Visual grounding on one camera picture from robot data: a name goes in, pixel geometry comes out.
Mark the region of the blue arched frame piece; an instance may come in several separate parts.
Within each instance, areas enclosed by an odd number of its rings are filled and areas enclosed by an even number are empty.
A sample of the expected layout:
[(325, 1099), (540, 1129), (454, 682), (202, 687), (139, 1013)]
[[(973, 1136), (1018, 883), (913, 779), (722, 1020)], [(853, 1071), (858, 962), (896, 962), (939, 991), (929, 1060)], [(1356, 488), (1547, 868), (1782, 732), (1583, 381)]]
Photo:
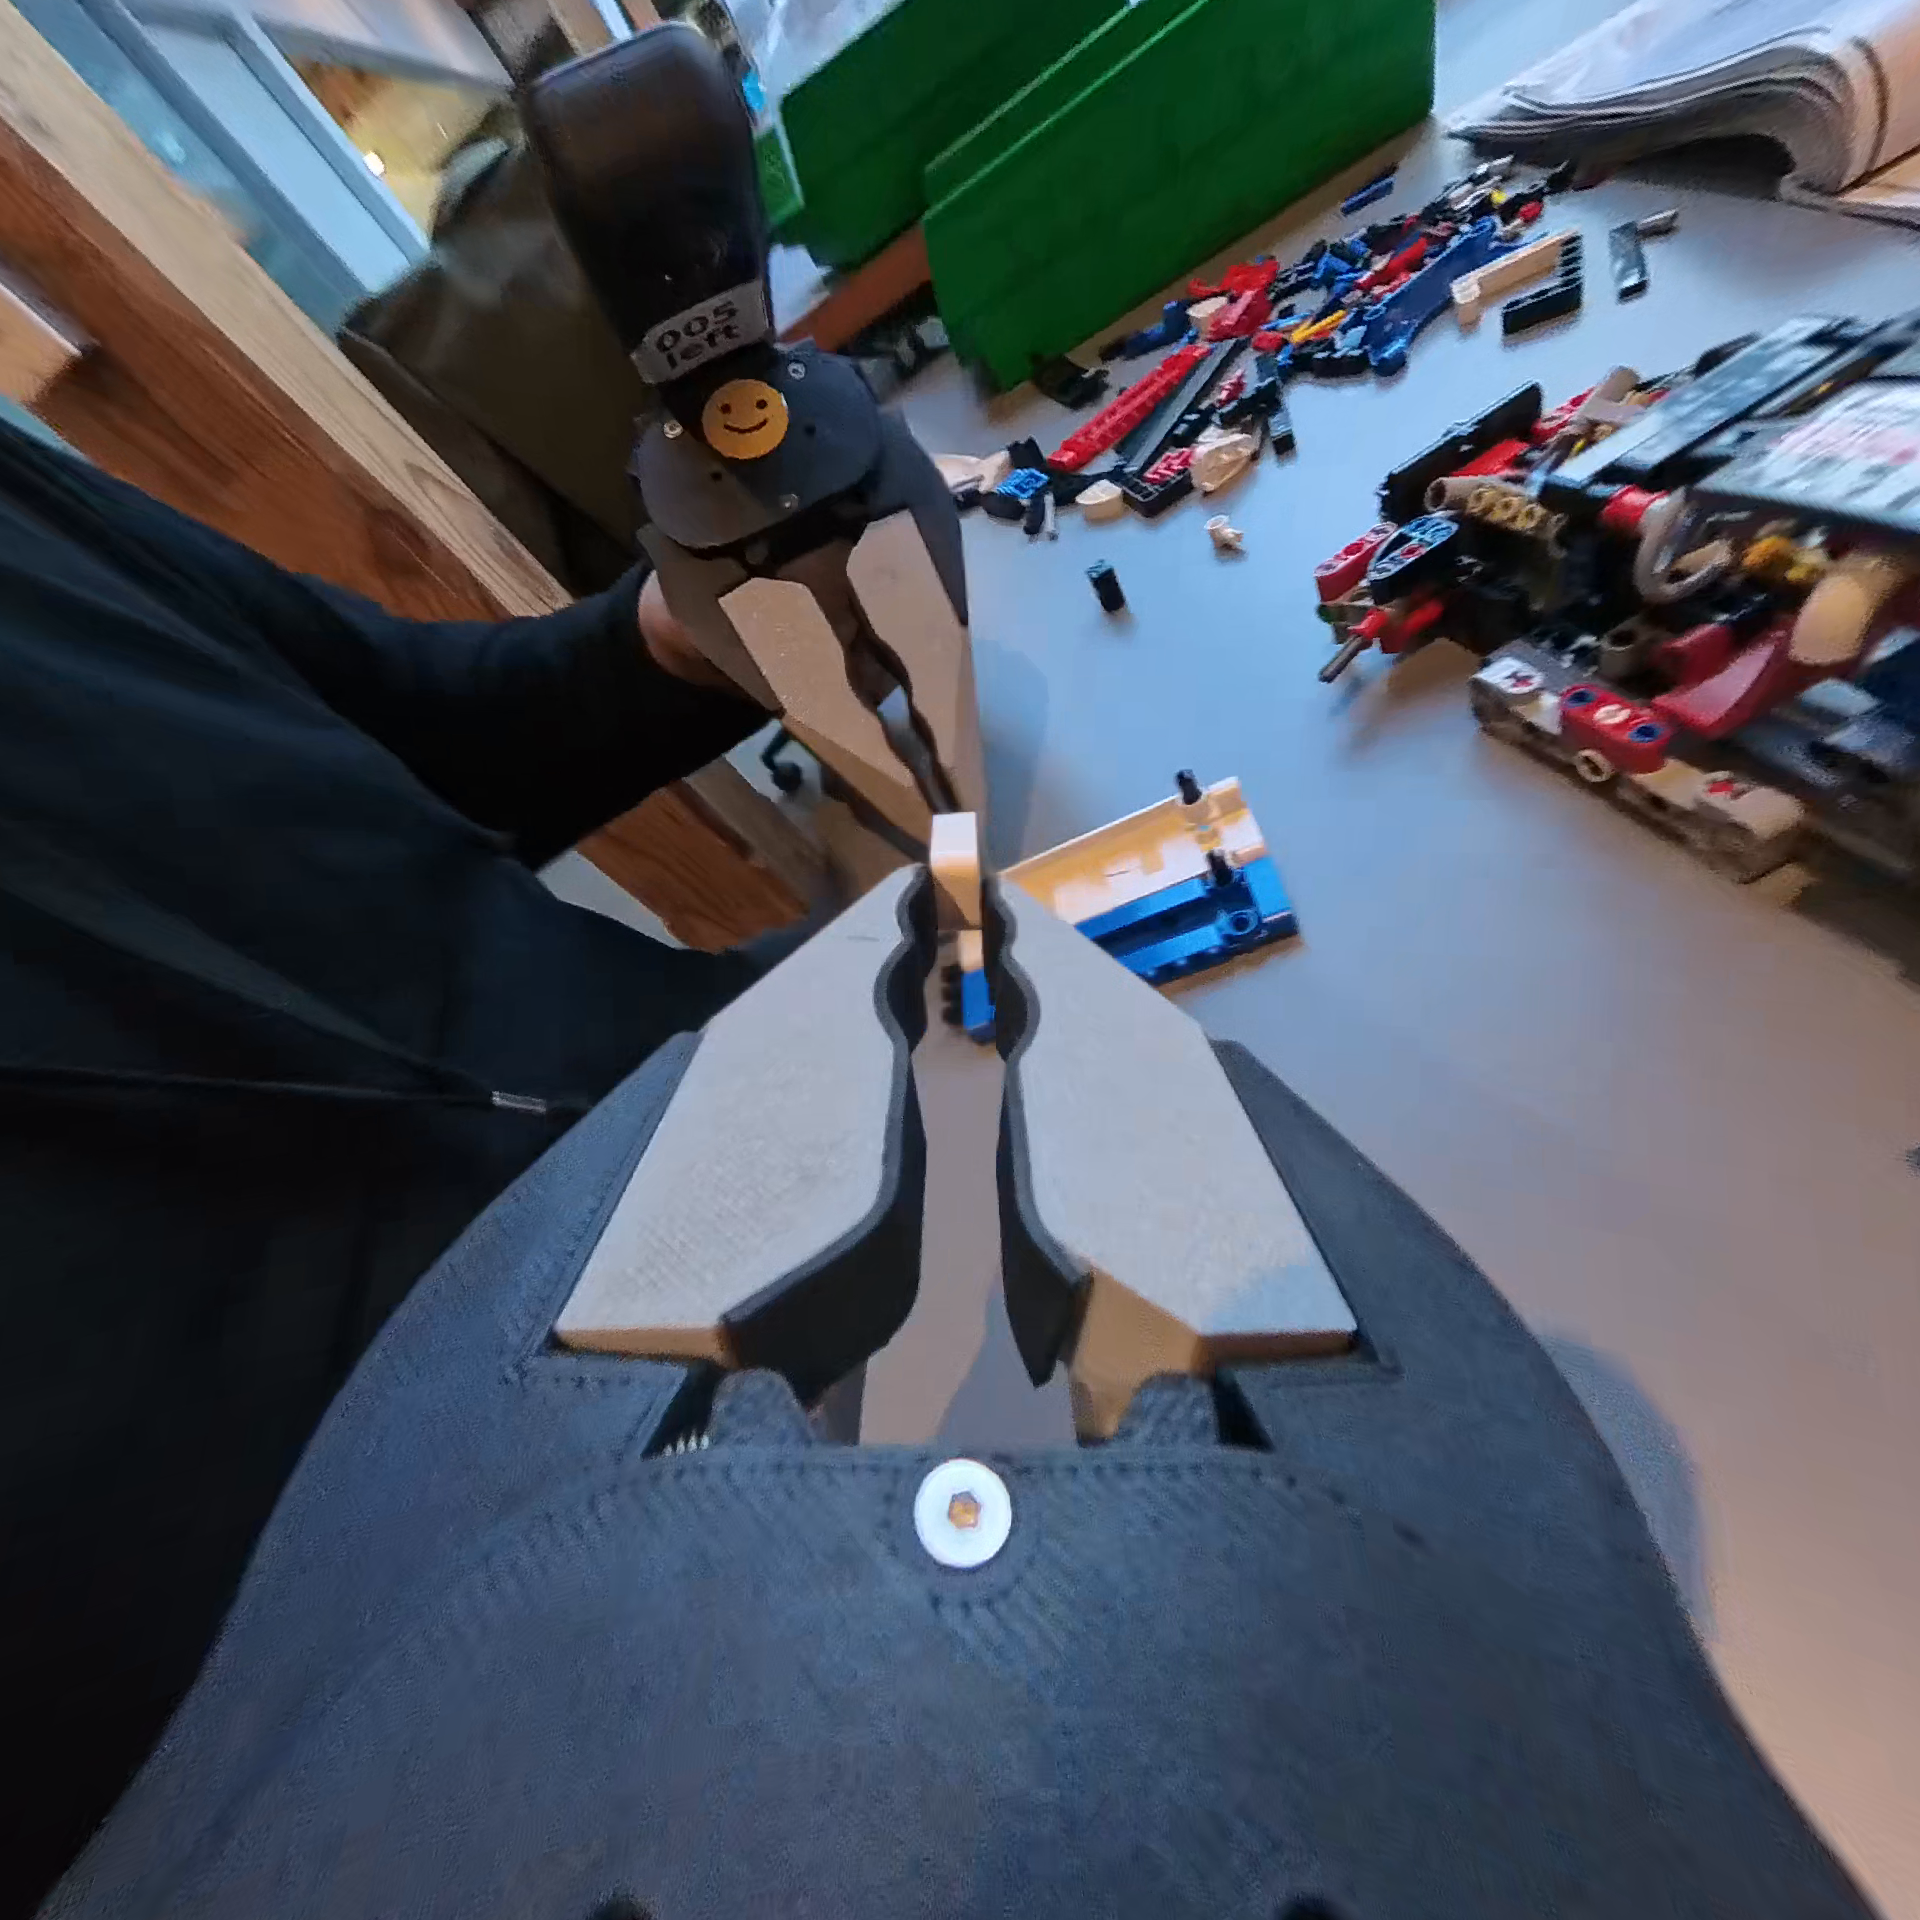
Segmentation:
[(1452, 305), (1452, 280), (1494, 265), (1509, 242), (1504, 223), (1484, 216), (1447, 238), (1405, 250), (1408, 274), (1371, 288), (1322, 344), (1310, 371), (1322, 379), (1395, 379), (1413, 339)]

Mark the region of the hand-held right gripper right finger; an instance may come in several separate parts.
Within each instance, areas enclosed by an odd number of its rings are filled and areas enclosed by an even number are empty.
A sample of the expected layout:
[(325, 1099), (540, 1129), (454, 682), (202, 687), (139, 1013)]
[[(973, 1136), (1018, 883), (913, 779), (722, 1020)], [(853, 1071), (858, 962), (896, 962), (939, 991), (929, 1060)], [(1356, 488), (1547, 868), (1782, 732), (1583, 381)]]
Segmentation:
[(990, 885), (1000, 1271), (1034, 1385), (1122, 1426), (1154, 1377), (1333, 1360), (1360, 1319), (1204, 1029)]

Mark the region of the olive jacket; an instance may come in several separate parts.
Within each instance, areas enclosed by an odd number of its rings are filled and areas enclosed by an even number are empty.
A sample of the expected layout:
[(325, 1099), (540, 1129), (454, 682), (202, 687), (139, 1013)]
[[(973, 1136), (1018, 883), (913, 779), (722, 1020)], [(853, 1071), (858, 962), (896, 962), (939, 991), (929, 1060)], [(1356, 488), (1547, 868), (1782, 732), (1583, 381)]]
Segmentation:
[(456, 151), (428, 255), (338, 329), (340, 354), (571, 594), (640, 554), (628, 474), (655, 416), (522, 143)]

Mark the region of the toy brick car chassis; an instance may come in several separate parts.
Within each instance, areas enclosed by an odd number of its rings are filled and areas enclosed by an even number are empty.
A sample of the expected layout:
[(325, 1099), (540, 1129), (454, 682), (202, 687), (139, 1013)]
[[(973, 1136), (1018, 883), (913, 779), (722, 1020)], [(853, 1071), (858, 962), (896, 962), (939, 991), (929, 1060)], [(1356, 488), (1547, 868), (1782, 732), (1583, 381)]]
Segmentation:
[(1916, 890), (1916, 309), (1514, 388), (1389, 472), (1314, 584), (1320, 682), (1449, 641), (1479, 732), (1714, 873)]

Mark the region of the grey desk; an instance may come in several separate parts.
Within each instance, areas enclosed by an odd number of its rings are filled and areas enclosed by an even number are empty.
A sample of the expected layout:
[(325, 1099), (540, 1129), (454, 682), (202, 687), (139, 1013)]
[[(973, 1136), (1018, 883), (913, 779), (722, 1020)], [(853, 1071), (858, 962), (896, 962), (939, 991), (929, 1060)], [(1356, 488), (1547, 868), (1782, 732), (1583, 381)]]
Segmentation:
[[(1610, 1437), (1725, 1688), (1892, 1916), (1916, 1916), (1916, 920), (1742, 890), (1477, 732), (1432, 644), (1316, 682), (1314, 567), (1382, 474), (1521, 381), (1563, 398), (1796, 315), (1916, 305), (1916, 238), (1693, 181), (1652, 291), (1505, 345), (1442, 319), (1393, 385), (1299, 385), (1299, 450), (1203, 513), (968, 523), (994, 858), (1242, 779), (1299, 937), (1181, 1009), (1262, 1055), (1504, 1286)], [(1112, 563), (1127, 612), (1101, 612)]]

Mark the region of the white angled beam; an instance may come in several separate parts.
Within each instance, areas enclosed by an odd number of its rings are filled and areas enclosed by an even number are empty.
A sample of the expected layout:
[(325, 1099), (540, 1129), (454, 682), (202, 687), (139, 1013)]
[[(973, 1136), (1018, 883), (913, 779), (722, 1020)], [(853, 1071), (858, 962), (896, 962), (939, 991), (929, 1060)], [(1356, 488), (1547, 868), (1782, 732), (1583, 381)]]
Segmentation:
[(1477, 259), (1449, 280), (1452, 319), (1463, 334), (1477, 329), (1494, 305), (1538, 288), (1582, 251), (1575, 230), (1536, 235), (1524, 244), (1498, 244)]

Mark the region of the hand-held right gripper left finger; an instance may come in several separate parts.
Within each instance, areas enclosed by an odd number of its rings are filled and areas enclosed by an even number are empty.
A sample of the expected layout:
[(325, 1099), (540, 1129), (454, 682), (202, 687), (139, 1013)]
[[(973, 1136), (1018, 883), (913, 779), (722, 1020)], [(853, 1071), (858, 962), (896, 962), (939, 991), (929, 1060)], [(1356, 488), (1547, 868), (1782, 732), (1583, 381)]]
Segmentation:
[(554, 1319), (588, 1355), (834, 1395), (921, 1280), (929, 873), (899, 868), (695, 1038)]

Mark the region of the black angled beam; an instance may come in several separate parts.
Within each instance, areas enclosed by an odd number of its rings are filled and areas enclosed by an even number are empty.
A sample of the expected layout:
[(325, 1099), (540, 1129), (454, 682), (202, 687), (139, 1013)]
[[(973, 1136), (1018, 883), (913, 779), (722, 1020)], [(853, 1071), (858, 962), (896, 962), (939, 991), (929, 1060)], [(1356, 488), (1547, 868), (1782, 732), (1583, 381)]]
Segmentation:
[(1583, 242), (1578, 233), (1569, 233), (1547, 278), (1504, 305), (1504, 336), (1520, 339), (1538, 328), (1575, 316), (1583, 300), (1583, 285)]

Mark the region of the pile of toy bricks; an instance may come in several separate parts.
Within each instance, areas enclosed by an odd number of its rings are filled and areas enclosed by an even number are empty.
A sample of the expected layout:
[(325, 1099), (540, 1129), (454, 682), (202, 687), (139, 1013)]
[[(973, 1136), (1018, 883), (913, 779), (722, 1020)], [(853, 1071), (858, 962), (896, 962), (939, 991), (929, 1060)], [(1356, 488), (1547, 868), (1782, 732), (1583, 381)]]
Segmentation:
[(1524, 244), (1557, 233), (1547, 230), (1557, 197), (1605, 181), (1596, 165), (1582, 159), (1561, 159), (1536, 181), (1520, 181), (1514, 168), (1514, 158), (1494, 158), (1423, 206), (1360, 223), (1395, 192), (1397, 181), (1386, 173), (1338, 206), (1349, 223), (1341, 233), (1297, 259), (1262, 251), (1215, 278), (1191, 278), (1157, 324), (1107, 339), (1098, 363), (1033, 357), (1033, 385), (1080, 422), (1053, 450), (1021, 437), (984, 459), (939, 459), (956, 513), (979, 510), (1021, 526), (1030, 538), (1054, 535), (1059, 510), (1067, 508), (1088, 519), (1157, 519), (1204, 489), (1194, 476), (1204, 443), (1226, 441), (1250, 461), (1262, 450), (1293, 455), (1299, 441), (1288, 398), (1297, 381), (1389, 381), (1322, 379), (1310, 366), (1360, 297), (1412, 270), (1405, 250), (1420, 238), (1447, 244), (1484, 216), (1504, 223), (1509, 244)]

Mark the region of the blue and white brick panel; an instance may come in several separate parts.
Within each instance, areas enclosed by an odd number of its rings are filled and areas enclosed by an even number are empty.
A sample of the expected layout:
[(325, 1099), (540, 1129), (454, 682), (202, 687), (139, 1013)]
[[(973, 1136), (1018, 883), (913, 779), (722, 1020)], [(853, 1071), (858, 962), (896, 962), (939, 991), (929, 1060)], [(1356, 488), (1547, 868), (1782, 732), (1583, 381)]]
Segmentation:
[[(1163, 991), (1299, 934), (1279, 865), (1235, 779), (1178, 771), (1168, 800), (1030, 855), (1004, 883)], [(944, 1020), (990, 1046), (987, 908), (979, 934), (942, 941)]]

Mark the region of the green plastic bin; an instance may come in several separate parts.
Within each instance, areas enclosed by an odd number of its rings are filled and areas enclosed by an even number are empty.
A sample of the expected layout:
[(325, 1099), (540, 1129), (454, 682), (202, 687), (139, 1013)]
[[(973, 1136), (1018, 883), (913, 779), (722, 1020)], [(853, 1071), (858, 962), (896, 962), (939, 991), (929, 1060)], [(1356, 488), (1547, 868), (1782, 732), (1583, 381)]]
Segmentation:
[(758, 135), (775, 238), (867, 265), (929, 208), (929, 168), (1124, 5), (783, 5)]
[(1122, 5), (923, 169), (946, 344), (994, 392), (1433, 107), (1436, 5)]

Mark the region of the wooden desk leg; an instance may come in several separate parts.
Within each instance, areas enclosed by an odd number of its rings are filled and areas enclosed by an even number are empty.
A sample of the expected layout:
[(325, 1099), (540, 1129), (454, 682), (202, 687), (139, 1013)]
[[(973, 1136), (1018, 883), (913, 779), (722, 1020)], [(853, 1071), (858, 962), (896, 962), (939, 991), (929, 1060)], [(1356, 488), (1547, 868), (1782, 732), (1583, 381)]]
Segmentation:
[(751, 848), (659, 837), (677, 780), (547, 865), (428, 792), (301, 675), (301, 577), (425, 620), (563, 612), (548, 574), (19, 16), (3, 260), (94, 344), (3, 422), (3, 903), (28, 837), (265, 957), (613, 960), (733, 996), (812, 903)]

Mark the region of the person's left hand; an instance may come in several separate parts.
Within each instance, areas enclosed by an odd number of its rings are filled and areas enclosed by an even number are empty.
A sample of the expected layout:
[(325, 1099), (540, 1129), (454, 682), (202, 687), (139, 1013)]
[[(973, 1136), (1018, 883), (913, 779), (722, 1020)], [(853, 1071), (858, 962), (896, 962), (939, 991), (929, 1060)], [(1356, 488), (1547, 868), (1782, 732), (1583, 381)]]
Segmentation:
[(657, 571), (651, 571), (637, 591), (637, 629), (651, 661), (657, 661), (674, 679), (713, 691), (738, 691), (733, 675), (699, 649), (691, 626), (669, 612)]

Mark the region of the building instruction booklet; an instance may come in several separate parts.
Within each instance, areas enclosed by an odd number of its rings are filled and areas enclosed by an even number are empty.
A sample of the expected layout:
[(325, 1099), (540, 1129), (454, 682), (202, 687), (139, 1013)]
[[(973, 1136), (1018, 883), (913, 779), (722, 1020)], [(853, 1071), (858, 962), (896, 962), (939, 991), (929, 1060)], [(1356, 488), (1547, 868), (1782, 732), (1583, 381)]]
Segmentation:
[(1916, 230), (1916, 5), (1630, 5), (1447, 135), (1582, 165), (1767, 141), (1782, 204)]

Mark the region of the person's dark clothing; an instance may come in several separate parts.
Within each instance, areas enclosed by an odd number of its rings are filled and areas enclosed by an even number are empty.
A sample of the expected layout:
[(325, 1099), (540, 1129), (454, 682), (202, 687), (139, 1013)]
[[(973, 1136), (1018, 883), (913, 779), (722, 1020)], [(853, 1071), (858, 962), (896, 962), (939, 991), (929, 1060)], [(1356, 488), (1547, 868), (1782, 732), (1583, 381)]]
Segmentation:
[(3, 1916), (202, 1668), (327, 1404), (569, 1128), (722, 996), (613, 960), (265, 957), (28, 837), (3, 903)]

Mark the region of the person's left forearm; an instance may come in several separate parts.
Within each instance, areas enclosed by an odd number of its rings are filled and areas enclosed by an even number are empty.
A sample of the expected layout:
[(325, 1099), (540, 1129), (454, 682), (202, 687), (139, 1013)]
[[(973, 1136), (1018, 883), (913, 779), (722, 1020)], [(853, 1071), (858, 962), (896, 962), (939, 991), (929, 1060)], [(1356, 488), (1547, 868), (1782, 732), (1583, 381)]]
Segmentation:
[(637, 629), (633, 566), (607, 591), (508, 620), (425, 620), (301, 577), (281, 646), (348, 723), (480, 831), (547, 865), (772, 719), (674, 679)]

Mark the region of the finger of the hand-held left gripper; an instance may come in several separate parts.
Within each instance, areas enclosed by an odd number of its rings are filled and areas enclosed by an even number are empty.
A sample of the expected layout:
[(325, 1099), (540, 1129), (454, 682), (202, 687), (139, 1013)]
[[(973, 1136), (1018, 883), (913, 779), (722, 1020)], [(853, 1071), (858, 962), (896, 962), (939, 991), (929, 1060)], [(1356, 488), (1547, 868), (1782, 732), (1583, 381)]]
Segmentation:
[(929, 851), (932, 805), (876, 701), (855, 690), (843, 638), (810, 587), (751, 577), (719, 612), (776, 700), (781, 723), (913, 855)]
[(939, 814), (987, 820), (973, 638), (914, 517), (886, 517), (853, 546), (846, 580), (867, 634), (892, 665), (934, 779)]

